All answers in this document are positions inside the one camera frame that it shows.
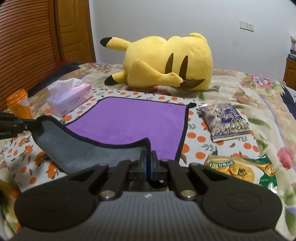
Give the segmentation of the pink tissue box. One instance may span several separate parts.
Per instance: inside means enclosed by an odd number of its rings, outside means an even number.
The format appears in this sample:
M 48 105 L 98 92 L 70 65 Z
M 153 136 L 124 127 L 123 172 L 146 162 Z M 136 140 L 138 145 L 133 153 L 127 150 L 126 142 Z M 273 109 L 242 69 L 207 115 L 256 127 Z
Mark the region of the pink tissue box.
M 77 78 L 57 80 L 47 89 L 51 113 L 61 118 L 93 97 L 92 85 Z

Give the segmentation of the floral bed quilt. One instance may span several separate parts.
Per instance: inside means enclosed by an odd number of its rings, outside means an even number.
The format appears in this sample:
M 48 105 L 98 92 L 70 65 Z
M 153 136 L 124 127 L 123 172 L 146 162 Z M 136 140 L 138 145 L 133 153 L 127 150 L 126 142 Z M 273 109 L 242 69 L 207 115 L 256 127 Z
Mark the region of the floral bed quilt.
M 120 64 L 85 63 L 67 73 L 63 79 L 79 78 L 93 90 L 124 90 L 123 85 L 105 86 L 104 80 L 122 70 Z M 251 135 L 259 147 L 260 156 L 268 156 L 277 178 L 277 193 L 283 212 L 276 229 L 289 240 L 295 238 L 295 118 L 285 100 L 290 93 L 278 81 L 231 70 L 214 70 L 209 90 L 182 92 L 168 87 L 155 90 L 131 90 L 144 94 L 159 94 L 190 99 L 196 104 L 230 102 L 249 121 Z M 8 240 L 20 229 L 13 203 L 21 193 L 16 184 L 1 180 L 1 238 Z

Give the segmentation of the wooden door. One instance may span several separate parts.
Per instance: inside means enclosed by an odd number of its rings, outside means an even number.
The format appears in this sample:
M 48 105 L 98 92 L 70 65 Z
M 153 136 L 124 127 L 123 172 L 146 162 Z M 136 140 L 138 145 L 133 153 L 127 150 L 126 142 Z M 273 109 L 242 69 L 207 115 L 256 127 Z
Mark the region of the wooden door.
M 95 62 L 89 1 L 54 1 L 58 46 L 62 60 Z

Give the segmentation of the stack of books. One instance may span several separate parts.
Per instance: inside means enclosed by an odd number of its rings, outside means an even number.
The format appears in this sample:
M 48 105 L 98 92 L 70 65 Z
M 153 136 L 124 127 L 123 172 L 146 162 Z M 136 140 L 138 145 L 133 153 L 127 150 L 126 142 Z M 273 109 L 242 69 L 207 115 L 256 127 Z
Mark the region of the stack of books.
M 290 53 L 288 54 L 288 58 L 295 61 L 296 60 L 296 38 L 294 36 L 291 36 L 290 40 L 291 40 L 291 47 L 290 47 Z

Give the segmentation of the white wall switch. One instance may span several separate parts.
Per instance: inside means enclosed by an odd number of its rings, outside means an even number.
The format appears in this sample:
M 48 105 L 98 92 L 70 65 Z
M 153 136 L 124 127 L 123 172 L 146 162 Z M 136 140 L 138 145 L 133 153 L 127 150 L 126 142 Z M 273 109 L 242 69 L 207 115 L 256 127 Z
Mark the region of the white wall switch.
M 244 21 L 240 21 L 239 27 L 242 30 L 247 30 L 247 31 L 250 31 L 250 32 L 254 32 L 254 25 L 253 24 L 250 24 L 250 23 L 247 23 L 247 22 L 244 22 Z

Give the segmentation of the yellow Pikachu plush toy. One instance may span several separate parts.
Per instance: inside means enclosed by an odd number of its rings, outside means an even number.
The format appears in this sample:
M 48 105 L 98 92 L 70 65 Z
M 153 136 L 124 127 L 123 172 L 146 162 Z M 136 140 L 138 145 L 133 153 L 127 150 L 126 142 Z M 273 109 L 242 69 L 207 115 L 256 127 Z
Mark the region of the yellow Pikachu plush toy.
M 123 70 L 107 77 L 107 86 L 125 83 L 132 88 L 161 85 L 197 91 L 207 89 L 211 83 L 212 52 L 200 33 L 169 39 L 148 36 L 134 42 L 106 37 L 100 44 L 125 52 Z

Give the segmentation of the orange plastic cup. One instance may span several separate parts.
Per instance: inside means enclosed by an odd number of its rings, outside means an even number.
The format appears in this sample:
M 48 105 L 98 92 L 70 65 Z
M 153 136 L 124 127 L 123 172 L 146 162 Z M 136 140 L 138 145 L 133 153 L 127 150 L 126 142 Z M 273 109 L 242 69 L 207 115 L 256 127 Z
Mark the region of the orange plastic cup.
M 28 101 L 28 93 L 24 89 L 19 89 L 6 99 L 7 107 L 16 116 L 24 119 L 33 119 L 33 114 Z

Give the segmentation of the purple snack bag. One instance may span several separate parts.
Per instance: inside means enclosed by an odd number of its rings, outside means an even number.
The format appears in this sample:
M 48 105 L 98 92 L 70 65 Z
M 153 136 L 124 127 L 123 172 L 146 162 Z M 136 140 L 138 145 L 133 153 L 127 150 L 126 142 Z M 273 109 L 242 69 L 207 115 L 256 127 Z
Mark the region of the purple snack bag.
M 251 134 L 247 121 L 230 103 L 204 104 L 199 110 L 214 143 Z

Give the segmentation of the purple and grey towel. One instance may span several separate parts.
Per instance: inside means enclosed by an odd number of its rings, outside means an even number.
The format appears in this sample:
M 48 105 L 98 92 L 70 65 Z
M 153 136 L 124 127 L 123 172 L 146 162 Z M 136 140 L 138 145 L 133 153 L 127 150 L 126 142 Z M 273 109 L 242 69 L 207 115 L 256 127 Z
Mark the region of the purple and grey towel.
M 41 116 L 32 131 L 37 144 L 63 171 L 75 173 L 106 163 L 116 166 L 155 151 L 160 159 L 179 160 L 189 111 L 195 103 L 107 97 L 63 125 Z

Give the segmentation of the green yellow snack bag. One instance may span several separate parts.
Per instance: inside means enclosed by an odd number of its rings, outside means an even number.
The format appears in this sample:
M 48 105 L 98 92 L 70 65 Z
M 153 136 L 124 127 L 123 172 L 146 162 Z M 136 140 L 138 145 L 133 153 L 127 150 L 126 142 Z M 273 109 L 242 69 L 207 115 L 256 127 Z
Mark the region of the green yellow snack bag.
M 204 165 L 232 177 L 265 187 L 273 193 L 278 192 L 275 169 L 266 155 L 259 159 L 209 155 Z

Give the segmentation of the wooden headboard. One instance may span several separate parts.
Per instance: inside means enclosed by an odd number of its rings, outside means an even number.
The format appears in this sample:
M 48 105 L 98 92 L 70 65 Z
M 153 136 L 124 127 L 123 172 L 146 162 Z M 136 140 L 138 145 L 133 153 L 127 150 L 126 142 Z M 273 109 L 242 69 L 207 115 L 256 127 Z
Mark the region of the wooden headboard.
M 1 110 L 61 63 L 54 1 L 1 1 Z

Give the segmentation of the wooden sideboard cabinet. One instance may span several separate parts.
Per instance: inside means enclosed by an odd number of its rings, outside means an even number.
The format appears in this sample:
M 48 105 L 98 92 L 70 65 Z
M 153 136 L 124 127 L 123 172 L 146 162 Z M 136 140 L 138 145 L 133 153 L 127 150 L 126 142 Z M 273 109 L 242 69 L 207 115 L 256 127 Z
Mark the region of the wooden sideboard cabinet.
M 296 90 L 296 62 L 290 58 L 287 58 L 286 61 L 283 83 L 287 87 Z

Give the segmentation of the dark blue blanket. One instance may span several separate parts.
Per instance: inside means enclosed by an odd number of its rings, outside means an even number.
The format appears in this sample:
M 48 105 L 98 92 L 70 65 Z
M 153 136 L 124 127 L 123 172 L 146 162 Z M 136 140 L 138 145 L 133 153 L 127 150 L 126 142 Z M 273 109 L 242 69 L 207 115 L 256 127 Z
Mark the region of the dark blue blanket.
M 79 65 L 80 63 L 69 62 L 67 60 L 62 61 L 59 65 L 52 69 L 41 82 L 37 83 L 30 90 L 28 90 L 28 97 L 34 96 L 40 90 L 52 84 L 67 73 L 79 69 Z

